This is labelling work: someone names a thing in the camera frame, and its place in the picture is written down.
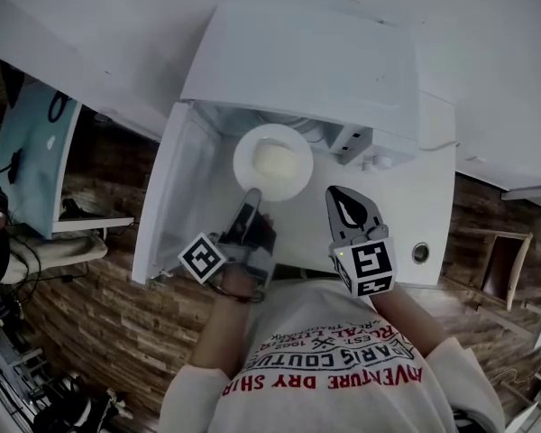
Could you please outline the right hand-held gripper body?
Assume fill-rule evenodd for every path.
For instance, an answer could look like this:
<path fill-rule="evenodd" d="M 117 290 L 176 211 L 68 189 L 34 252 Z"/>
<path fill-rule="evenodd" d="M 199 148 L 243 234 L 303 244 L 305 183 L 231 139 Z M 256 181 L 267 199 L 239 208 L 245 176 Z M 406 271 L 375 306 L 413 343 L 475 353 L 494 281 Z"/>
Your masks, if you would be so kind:
<path fill-rule="evenodd" d="M 332 242 L 329 256 L 353 297 L 370 297 L 393 289 L 397 275 L 393 239 L 386 225 Z"/>

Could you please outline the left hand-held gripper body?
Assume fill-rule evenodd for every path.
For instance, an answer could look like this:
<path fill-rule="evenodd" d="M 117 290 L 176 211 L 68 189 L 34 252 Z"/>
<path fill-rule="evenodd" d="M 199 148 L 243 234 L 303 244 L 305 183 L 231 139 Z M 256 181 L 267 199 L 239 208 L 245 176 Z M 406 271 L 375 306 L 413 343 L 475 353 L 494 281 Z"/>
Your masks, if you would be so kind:
<path fill-rule="evenodd" d="M 178 255 L 181 265 L 199 283 L 210 282 L 226 265 L 242 267 L 257 284 L 266 287 L 274 273 L 276 232 L 258 208 L 241 244 L 229 244 L 226 230 L 198 234 Z"/>

